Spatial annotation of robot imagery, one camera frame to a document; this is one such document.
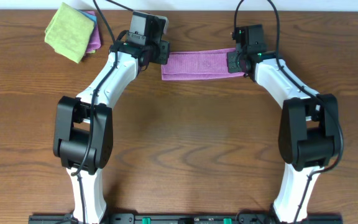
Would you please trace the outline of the purple microfiber cloth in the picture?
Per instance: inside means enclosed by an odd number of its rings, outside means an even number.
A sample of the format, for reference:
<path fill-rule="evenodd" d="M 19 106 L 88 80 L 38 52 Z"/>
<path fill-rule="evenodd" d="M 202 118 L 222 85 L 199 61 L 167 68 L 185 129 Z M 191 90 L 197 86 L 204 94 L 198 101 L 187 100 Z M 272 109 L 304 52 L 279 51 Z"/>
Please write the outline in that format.
<path fill-rule="evenodd" d="M 162 80 L 214 80 L 241 77 L 244 75 L 243 72 L 228 72 L 227 53 L 234 50 L 235 48 L 172 52 L 167 64 L 162 65 Z"/>

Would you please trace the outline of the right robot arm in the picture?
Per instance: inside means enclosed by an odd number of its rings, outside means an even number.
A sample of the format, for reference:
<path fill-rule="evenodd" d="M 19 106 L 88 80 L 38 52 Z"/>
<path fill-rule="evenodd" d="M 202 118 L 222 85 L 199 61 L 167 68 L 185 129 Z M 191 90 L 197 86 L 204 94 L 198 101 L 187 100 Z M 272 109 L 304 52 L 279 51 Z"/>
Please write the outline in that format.
<path fill-rule="evenodd" d="M 227 53 L 230 73 L 244 72 L 262 86 L 282 109 L 278 148 L 285 162 L 277 198 L 266 219 L 301 223 L 308 219 L 308 202 L 317 178 L 341 159 L 344 139 L 337 99 L 305 85 L 280 58 L 257 43 Z"/>

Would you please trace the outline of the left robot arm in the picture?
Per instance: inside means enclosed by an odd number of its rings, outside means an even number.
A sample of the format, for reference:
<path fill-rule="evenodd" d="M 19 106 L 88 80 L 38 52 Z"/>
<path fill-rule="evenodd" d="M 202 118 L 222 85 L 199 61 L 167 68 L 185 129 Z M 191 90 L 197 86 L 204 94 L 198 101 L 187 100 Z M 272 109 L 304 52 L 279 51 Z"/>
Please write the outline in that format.
<path fill-rule="evenodd" d="M 105 66 L 76 97 L 57 105 L 53 153 L 67 170 L 75 209 L 71 220 L 101 223 L 107 209 L 102 174 L 113 147 L 112 110 L 126 86 L 150 63 L 165 65 L 170 44 L 163 32 L 140 35 L 125 30 L 109 49 Z"/>

